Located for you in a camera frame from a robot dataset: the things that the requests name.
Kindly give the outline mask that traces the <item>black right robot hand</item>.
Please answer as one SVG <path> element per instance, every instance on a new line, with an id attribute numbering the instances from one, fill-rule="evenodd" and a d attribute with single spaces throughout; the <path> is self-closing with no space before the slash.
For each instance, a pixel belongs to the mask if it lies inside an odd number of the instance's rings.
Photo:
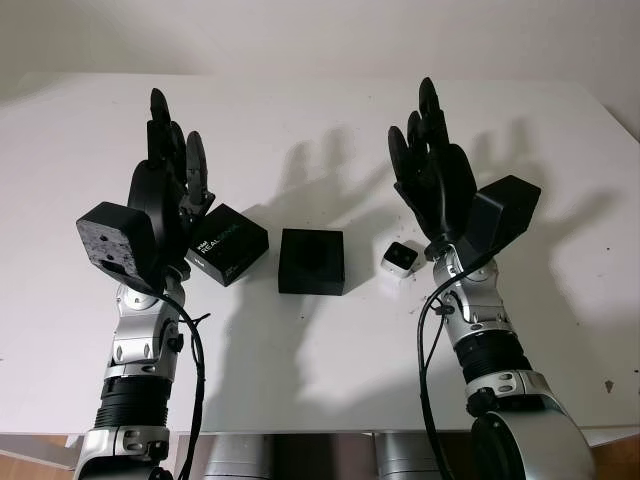
<path id="1" fill-rule="evenodd" d="M 449 138 L 429 77 L 420 84 L 418 109 L 409 115 L 407 129 L 389 128 L 388 146 L 394 188 L 429 242 L 456 242 L 466 227 L 477 186 L 466 153 Z"/>

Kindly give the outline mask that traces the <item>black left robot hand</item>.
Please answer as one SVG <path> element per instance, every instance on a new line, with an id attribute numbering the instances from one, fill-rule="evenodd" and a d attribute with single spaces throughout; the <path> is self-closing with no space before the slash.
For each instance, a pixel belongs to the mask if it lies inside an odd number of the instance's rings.
<path id="1" fill-rule="evenodd" d="M 142 278 L 147 290 L 161 293 L 169 270 L 181 268 L 215 195 L 208 189 L 207 160 L 200 134 L 182 132 L 158 88 L 151 90 L 150 112 L 147 158 L 134 170 L 127 206 L 144 212 L 150 219 L 153 260 L 151 271 Z"/>

